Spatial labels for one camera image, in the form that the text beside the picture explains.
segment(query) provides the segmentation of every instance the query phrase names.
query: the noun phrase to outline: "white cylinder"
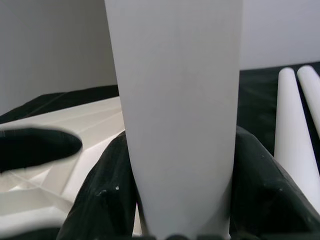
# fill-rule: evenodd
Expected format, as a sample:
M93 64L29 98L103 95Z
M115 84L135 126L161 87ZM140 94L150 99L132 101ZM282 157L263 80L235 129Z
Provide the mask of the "white cylinder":
M241 0L105 0L146 227L228 236Z
M295 72L279 73L274 158L320 213L320 176Z
M316 131L320 137L320 77L312 66L303 66L297 72Z

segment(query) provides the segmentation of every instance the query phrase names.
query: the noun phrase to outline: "gray wall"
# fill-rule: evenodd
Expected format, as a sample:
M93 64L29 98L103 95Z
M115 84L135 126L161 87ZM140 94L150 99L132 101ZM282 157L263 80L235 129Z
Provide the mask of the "gray wall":
M0 114L41 94L116 84L104 0L0 1Z
M320 0L244 0L241 69L320 61Z

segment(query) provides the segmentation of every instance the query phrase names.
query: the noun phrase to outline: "white rod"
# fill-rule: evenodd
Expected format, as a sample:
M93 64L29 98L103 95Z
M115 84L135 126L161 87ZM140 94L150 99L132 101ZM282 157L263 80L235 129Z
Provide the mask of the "white rod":
M274 158L320 213L320 176L295 72L279 73Z
M303 66L297 72L316 131L320 137L320 77L312 66Z
M241 0L105 0L150 234L228 236Z

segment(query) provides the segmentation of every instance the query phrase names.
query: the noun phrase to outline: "black fabric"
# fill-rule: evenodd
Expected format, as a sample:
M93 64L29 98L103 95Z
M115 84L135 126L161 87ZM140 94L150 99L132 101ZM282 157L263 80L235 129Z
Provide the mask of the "black fabric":
M43 228L0 240L56 240L60 228Z
M136 203L136 184L123 132L87 175L57 240L131 236Z
M297 70L305 64L312 66L320 74L320 62L240 71L237 125L255 135L272 155L275 151L279 72L284 67L290 67L297 74ZM296 79L315 158L320 169L319 136L297 76Z
M117 96L117 85L45 94L0 116L0 124Z
M41 165L76 154L82 141L55 129L20 128L0 130L0 173Z
M320 215L259 140L237 127L232 177L233 232L256 236L320 232Z

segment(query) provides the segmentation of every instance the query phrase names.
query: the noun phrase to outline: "white pipe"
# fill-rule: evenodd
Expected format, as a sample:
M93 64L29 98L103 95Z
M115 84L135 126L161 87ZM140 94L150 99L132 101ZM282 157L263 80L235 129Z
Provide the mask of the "white pipe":
M274 158L320 213L320 176L295 72L279 73Z
M228 236L241 0L105 0L150 234Z
M320 77L313 67L308 65L300 67L297 75L320 137Z

